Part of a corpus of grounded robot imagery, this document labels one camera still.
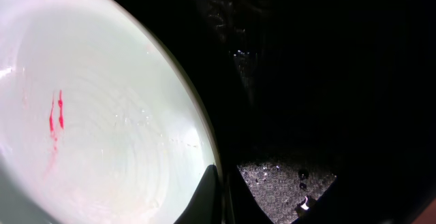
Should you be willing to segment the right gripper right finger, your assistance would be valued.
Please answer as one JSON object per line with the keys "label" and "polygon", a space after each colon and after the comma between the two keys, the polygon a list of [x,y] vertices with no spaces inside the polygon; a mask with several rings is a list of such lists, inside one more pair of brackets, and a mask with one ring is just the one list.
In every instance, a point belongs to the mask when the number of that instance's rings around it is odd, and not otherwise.
{"label": "right gripper right finger", "polygon": [[297,223],[413,223],[435,199],[435,178],[339,177]]}

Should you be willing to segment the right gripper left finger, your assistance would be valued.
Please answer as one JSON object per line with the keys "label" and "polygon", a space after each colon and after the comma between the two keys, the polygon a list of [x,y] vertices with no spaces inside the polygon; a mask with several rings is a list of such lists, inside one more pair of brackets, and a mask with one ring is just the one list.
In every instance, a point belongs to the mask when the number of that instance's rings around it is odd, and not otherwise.
{"label": "right gripper left finger", "polygon": [[215,165],[209,165],[186,209],[174,224],[221,224],[221,187]]}

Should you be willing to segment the light green plate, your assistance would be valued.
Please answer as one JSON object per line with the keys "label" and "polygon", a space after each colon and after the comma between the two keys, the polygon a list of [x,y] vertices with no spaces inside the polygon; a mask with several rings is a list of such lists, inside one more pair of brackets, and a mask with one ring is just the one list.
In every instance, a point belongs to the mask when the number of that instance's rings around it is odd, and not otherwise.
{"label": "light green plate", "polygon": [[113,0],[1,0],[1,222],[175,223],[221,164],[170,51]]}

